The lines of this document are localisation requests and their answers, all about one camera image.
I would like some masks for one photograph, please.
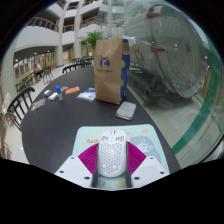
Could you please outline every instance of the column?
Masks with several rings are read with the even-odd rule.
[[[67,8],[70,4],[70,1],[71,0],[67,0],[67,3],[64,6],[64,11],[63,11],[62,16],[58,23],[59,45],[57,47],[55,47],[55,49],[54,49],[56,67],[60,67],[60,66],[64,65],[62,35],[63,35],[63,28],[64,28],[64,17],[65,17]]]
[[[82,5],[84,3],[84,0],[80,0],[78,7],[77,7],[77,12],[76,12],[76,17],[75,17],[75,48],[74,48],[74,55],[75,58],[82,58],[82,42],[79,38],[79,28],[80,28],[80,22],[81,22],[81,9]]]

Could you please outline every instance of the white box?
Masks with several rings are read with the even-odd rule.
[[[49,100],[55,100],[58,97],[58,94],[55,92],[51,96],[48,97]]]
[[[46,91],[44,92],[44,95],[45,95],[45,96],[50,96],[51,93],[52,93],[51,90],[46,90]]]

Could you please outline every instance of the white computer mouse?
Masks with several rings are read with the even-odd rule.
[[[98,172],[105,177],[120,176],[126,168],[126,132],[110,129],[102,133],[98,149]]]

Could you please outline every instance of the paper bag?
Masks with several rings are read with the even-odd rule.
[[[122,38],[98,40],[94,55],[96,99],[120,104],[125,98],[130,50]]]

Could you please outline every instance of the water bottle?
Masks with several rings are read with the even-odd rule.
[[[61,92],[61,87],[60,86],[57,86],[56,87],[56,91],[58,93],[58,99],[59,100],[63,100],[63,96],[62,96],[62,92]]]

